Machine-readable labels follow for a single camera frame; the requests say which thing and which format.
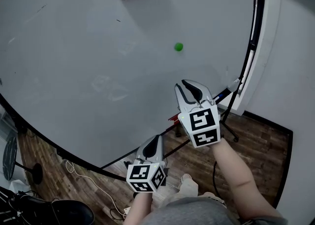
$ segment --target person's left arm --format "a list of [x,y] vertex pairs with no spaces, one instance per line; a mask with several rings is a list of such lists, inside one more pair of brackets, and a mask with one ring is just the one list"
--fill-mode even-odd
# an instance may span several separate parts
[[124,225],[139,225],[151,212],[152,193],[138,193],[124,221]]

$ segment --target person's right arm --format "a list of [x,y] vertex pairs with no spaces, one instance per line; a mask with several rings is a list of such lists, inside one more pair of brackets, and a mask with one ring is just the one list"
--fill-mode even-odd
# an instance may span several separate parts
[[258,191],[253,175],[245,162],[227,141],[211,145],[221,172],[233,193],[236,209],[245,220],[259,216],[281,217]]

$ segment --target black baseboard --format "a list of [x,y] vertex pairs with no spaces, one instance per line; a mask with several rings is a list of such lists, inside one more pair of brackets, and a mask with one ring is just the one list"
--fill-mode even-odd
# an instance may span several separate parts
[[286,159],[285,159],[285,162],[284,162],[284,169],[283,169],[283,174],[282,174],[280,186],[279,186],[276,198],[274,200],[274,203],[272,204],[272,206],[274,208],[276,208],[278,203],[279,203],[279,201],[280,201],[282,192],[284,190],[287,174],[289,172],[291,153],[292,153],[292,143],[293,143],[293,131],[291,131],[290,129],[287,129],[287,128],[281,126],[281,125],[278,125],[278,124],[276,124],[274,122],[271,122],[271,121],[269,121],[269,120],[267,120],[267,119],[265,119],[263,117],[260,117],[258,115],[255,115],[255,114],[251,113],[251,112],[248,112],[248,111],[245,111],[243,116],[252,118],[252,119],[254,119],[254,120],[258,121],[258,122],[261,122],[261,123],[266,124],[266,125],[274,128],[274,129],[277,129],[277,130],[287,134],[288,137],[289,137],[288,144],[287,144],[287,155],[286,155]]

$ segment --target green ball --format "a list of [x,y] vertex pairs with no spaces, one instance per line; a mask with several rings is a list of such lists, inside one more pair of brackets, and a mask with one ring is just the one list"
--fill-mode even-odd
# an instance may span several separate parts
[[175,50],[176,50],[177,52],[182,51],[183,47],[184,47],[184,45],[183,45],[182,43],[179,43],[179,42],[176,43],[175,46],[174,46],[174,48],[175,48]]

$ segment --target person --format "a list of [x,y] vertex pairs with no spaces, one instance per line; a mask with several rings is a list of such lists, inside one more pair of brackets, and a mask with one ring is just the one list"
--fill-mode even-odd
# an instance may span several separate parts
[[287,220],[260,194],[245,162],[222,138],[210,146],[233,194],[241,223],[212,193],[198,195],[198,184],[188,174],[180,191],[151,212],[152,193],[136,195],[124,225],[285,225]]

